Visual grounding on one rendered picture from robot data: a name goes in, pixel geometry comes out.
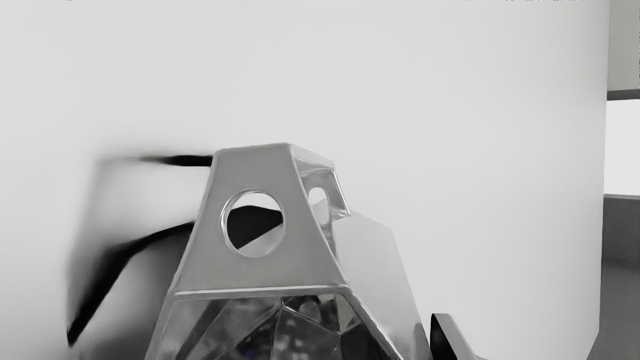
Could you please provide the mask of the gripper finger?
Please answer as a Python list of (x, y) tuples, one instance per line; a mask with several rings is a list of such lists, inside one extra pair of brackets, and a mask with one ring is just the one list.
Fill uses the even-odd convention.
[(430, 316), (430, 351), (433, 360), (487, 360), (474, 353), (449, 313)]

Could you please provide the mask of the faceted mug with angular handle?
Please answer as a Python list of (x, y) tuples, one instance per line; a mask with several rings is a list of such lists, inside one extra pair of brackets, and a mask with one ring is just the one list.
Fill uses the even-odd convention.
[(434, 360), (427, 333), (393, 231), (274, 143), (214, 154), (144, 360)]

